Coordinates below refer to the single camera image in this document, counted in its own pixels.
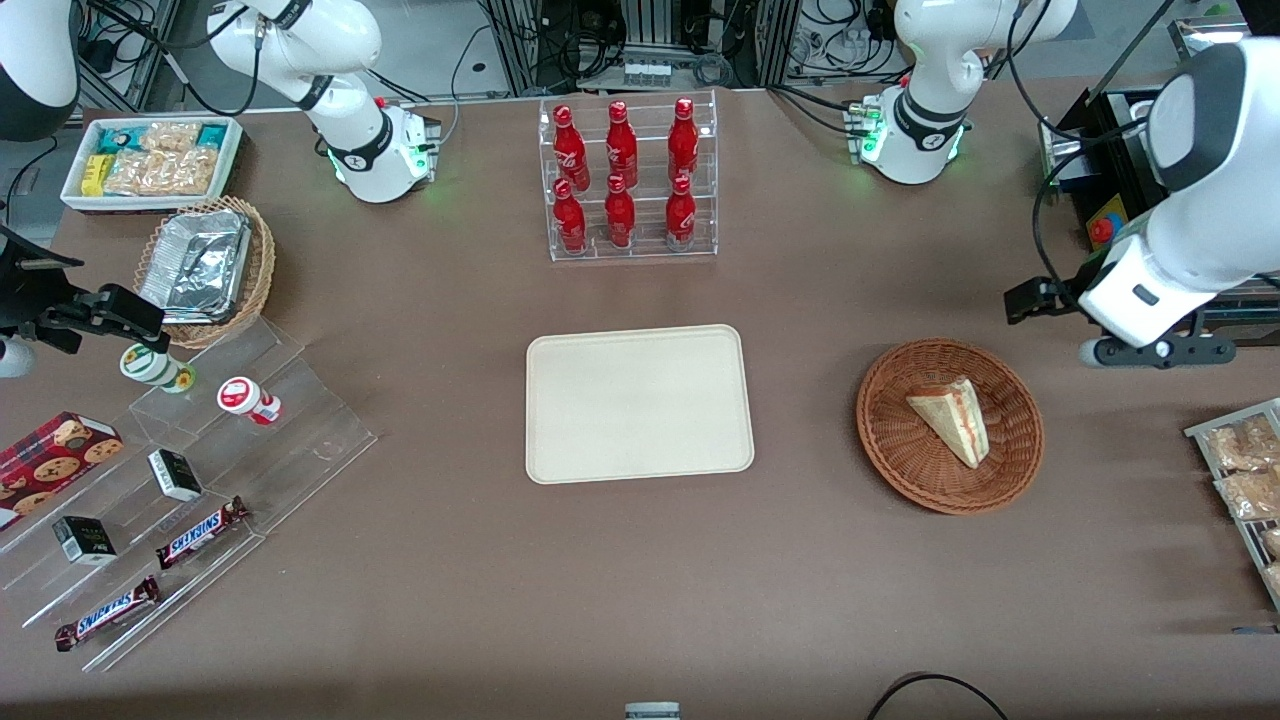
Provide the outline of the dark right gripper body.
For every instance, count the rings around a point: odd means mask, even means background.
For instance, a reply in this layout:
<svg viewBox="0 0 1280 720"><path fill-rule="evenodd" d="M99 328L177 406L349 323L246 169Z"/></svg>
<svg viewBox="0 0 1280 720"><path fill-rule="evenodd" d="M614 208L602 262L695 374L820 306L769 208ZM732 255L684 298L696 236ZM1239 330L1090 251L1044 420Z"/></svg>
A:
<svg viewBox="0 0 1280 720"><path fill-rule="evenodd" d="M42 316L76 300L79 291L67 281L65 269L83 266L84 263L31 243L9 228L1 232L3 334L47 346L81 345L77 332L46 327Z"/></svg>

